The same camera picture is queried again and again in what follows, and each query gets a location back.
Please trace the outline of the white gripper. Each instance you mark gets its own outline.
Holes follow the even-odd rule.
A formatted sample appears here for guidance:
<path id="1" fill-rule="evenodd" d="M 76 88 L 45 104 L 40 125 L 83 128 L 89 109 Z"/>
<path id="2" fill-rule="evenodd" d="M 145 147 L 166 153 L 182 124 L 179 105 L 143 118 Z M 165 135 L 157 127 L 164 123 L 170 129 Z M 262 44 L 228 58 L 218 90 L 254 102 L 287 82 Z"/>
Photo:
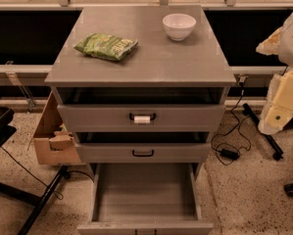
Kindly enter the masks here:
<path id="1" fill-rule="evenodd" d="M 267 102 L 260 115 L 261 133 L 273 135 L 293 128 L 293 69 L 285 75 L 275 74 L 269 84 Z"/>

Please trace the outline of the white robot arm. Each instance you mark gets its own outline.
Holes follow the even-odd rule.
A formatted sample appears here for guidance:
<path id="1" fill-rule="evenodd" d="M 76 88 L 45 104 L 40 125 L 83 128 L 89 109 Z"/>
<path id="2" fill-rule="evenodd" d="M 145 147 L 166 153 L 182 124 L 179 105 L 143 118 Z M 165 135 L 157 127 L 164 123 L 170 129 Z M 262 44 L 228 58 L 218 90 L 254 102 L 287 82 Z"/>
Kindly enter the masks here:
<path id="1" fill-rule="evenodd" d="M 283 26 L 257 46 L 256 51 L 267 56 L 277 55 L 278 60 L 289 68 L 286 74 L 273 76 L 260 116 L 259 130 L 272 135 L 293 118 L 293 13 Z"/>

